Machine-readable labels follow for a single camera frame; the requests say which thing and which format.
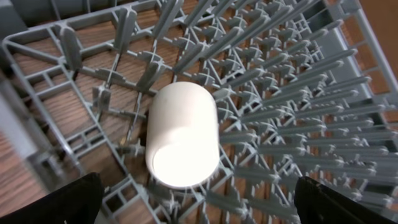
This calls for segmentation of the white plastic cup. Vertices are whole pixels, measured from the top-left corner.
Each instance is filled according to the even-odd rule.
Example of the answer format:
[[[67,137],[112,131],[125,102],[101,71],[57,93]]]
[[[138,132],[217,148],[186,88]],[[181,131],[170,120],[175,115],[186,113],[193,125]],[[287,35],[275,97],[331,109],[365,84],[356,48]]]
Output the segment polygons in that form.
[[[146,165],[161,184],[184,189],[204,183],[220,161],[216,103],[191,82],[163,87],[152,100],[146,136]]]

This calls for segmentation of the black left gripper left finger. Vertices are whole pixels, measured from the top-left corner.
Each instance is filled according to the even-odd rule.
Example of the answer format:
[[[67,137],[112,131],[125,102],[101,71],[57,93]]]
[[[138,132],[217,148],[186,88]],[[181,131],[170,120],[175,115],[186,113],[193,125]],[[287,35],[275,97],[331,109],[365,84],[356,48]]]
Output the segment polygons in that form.
[[[100,211],[104,187],[91,172],[64,187],[1,217],[1,224],[93,224]]]

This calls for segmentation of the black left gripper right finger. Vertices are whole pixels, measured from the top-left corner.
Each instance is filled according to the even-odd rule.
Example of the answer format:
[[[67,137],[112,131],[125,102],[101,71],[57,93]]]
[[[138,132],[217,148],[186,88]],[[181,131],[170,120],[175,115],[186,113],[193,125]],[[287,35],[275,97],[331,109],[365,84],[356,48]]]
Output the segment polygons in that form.
[[[294,204],[301,224],[394,224],[310,177],[300,177]]]

